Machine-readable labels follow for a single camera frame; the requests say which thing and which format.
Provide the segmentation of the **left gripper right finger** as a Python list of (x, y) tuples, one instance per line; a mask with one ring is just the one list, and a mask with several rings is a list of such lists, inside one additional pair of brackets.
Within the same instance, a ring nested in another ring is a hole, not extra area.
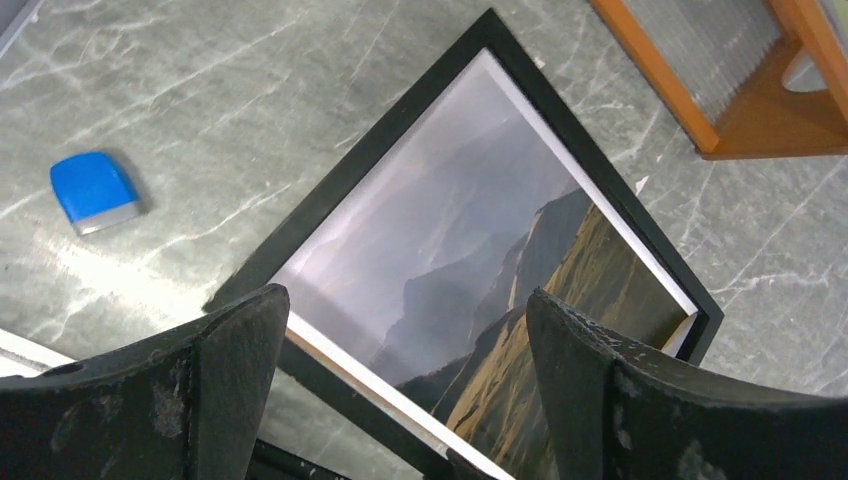
[(847, 402), (668, 356), (543, 290), (529, 343), (563, 479), (843, 479)]

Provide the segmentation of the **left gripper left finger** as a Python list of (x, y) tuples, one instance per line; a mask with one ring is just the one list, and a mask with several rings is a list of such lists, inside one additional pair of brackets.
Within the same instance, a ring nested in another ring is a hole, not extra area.
[(1, 381), (5, 479), (242, 479), (284, 342), (266, 285), (125, 347)]

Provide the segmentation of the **picture frame black and wood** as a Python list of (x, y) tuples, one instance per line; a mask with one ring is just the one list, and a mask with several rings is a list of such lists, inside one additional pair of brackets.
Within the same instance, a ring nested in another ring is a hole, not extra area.
[(286, 371), (497, 479), (556, 472), (525, 308), (544, 289), (696, 364), (723, 312), (494, 10), (206, 303), (291, 298)]

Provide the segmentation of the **landscape photo print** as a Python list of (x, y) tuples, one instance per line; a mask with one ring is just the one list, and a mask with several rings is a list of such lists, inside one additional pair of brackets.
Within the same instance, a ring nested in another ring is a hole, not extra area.
[(293, 313), (516, 479), (553, 479), (525, 308), (676, 353), (695, 302), (478, 53), (275, 274)]

